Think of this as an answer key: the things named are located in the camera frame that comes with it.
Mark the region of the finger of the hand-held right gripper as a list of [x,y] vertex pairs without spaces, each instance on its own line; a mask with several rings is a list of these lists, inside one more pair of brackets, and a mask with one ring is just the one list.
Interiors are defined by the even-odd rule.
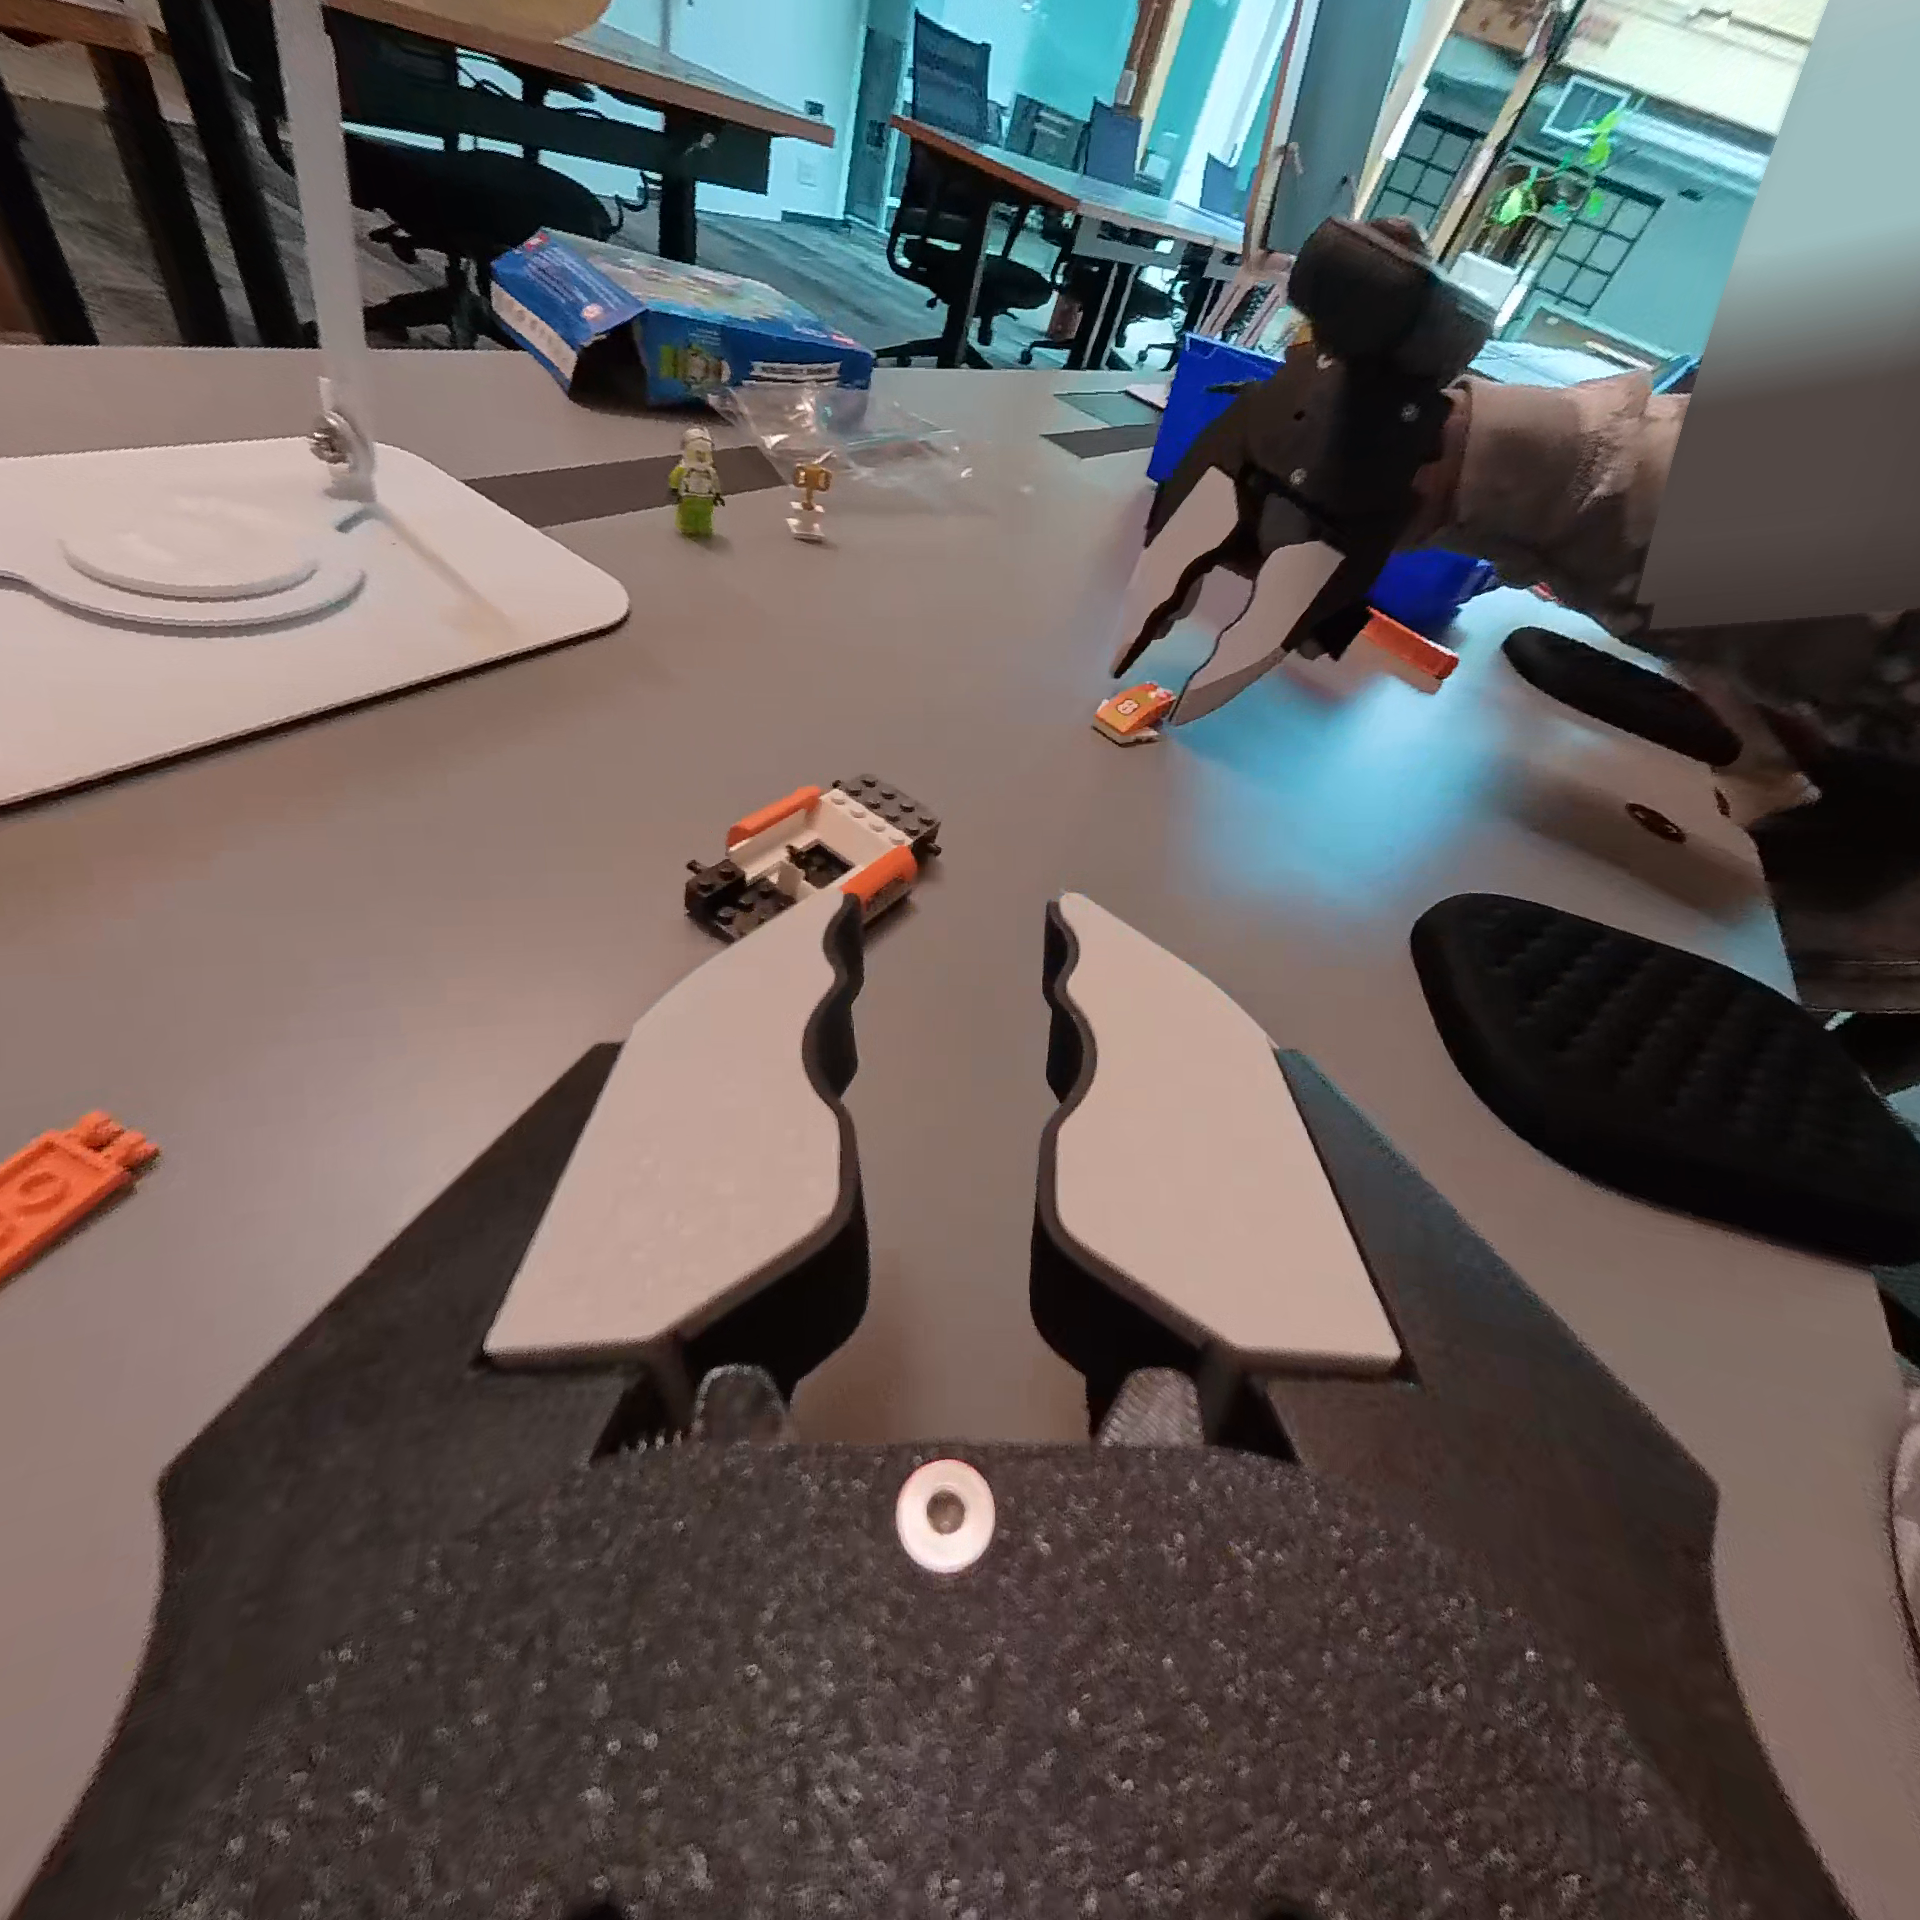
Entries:
[[1214,569],[1193,615],[1211,639],[1211,652],[1188,674],[1171,710],[1171,728],[1209,719],[1264,679],[1306,632],[1313,607],[1343,564],[1338,548],[1315,540],[1276,546],[1251,582]]
[[1120,600],[1111,679],[1120,681],[1183,618],[1196,614],[1204,578],[1227,569],[1251,582],[1264,555],[1264,491],[1209,467],[1144,545]]

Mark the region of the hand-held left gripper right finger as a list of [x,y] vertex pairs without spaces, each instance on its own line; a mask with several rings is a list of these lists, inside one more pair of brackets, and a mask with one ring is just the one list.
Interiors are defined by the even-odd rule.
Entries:
[[1084,894],[1047,906],[1042,992],[1042,1247],[1188,1352],[1392,1377],[1401,1338],[1259,1022]]

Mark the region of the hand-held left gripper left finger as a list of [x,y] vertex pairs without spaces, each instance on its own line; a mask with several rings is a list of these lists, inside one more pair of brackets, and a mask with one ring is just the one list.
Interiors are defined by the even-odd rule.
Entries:
[[494,1367],[799,1384],[850,1342],[872,1298],[859,987],[863,907],[822,894],[636,1022],[487,1330]]

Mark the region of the orange white lego car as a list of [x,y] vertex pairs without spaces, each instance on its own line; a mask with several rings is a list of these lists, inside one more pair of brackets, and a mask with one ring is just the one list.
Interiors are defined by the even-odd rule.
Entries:
[[690,863],[688,919],[720,944],[814,896],[850,896],[866,926],[898,910],[942,852],[942,816],[876,775],[807,785],[731,823],[716,863]]

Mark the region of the white book stand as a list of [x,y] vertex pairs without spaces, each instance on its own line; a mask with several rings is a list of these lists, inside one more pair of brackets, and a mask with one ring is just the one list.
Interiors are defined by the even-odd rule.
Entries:
[[320,331],[307,439],[3,463],[3,803],[18,809],[585,640],[626,588],[374,432],[323,8],[273,8]]

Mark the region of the person's right forearm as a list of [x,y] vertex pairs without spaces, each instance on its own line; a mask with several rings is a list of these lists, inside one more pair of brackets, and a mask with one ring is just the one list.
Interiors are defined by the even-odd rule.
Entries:
[[1424,540],[1608,628],[1633,624],[1691,395],[1615,375],[1567,390],[1466,377],[1448,398]]

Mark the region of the orange lego plate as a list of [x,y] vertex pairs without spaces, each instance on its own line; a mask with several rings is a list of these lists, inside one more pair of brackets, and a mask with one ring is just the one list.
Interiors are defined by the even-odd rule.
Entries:
[[108,1112],[50,1130],[3,1164],[3,1284],[116,1203],[160,1146]]

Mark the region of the orange small flat object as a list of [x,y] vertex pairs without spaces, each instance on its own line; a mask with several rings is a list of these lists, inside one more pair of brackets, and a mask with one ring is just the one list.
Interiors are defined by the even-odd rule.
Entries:
[[1366,615],[1352,647],[1366,672],[1390,676],[1427,695],[1451,681],[1459,670],[1454,647],[1414,632],[1379,608],[1367,608]]

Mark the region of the blue storage bin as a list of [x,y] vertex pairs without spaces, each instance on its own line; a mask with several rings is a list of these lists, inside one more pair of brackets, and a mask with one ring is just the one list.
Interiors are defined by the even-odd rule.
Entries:
[[[1158,507],[1171,503],[1172,473],[1203,432],[1224,419],[1240,390],[1262,385],[1281,368],[1283,359],[1276,354],[1196,335],[1184,336],[1146,468],[1158,487]],[[1494,564],[1428,546],[1387,561],[1369,590],[1367,607],[1415,634],[1438,639],[1471,601],[1498,588],[1499,576]]]

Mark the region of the clear plastic bag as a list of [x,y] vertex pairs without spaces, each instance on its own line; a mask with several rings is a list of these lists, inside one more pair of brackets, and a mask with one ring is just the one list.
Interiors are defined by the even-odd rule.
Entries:
[[713,393],[708,408],[783,479],[818,464],[866,490],[936,497],[977,473],[972,448],[948,428],[872,390],[825,380],[750,380]]

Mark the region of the black office chair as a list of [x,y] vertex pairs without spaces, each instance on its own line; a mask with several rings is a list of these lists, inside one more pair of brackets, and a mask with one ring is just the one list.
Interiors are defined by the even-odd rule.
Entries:
[[[948,138],[994,145],[991,99],[992,48],[914,15],[910,62],[910,120]],[[992,345],[994,322],[1041,312],[1049,302],[1042,272],[1014,259],[1026,204],[1014,202],[1014,223],[1000,250],[991,246],[996,211],[994,182],[964,162],[908,140],[904,194],[888,235],[888,265],[916,284],[944,312],[934,338],[878,351],[882,363],[908,368],[988,366],[980,348]]]
[[327,12],[345,132],[352,204],[380,216],[374,241],[404,263],[424,252],[447,263],[441,284],[366,310],[369,336],[408,345],[418,329],[444,326],[457,348],[490,331],[490,289],[496,259],[544,230],[594,242],[610,241],[608,207],[580,182],[524,151],[462,150],[440,128],[440,142],[398,140],[394,95],[411,90],[457,108],[457,56],[441,41],[411,39],[362,16]]

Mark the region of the blue cardboard box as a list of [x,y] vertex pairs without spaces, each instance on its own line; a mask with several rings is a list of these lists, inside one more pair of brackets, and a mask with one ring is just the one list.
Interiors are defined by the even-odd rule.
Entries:
[[683,410],[738,387],[864,393],[873,352],[777,289],[538,232],[487,272],[498,335],[574,398]]

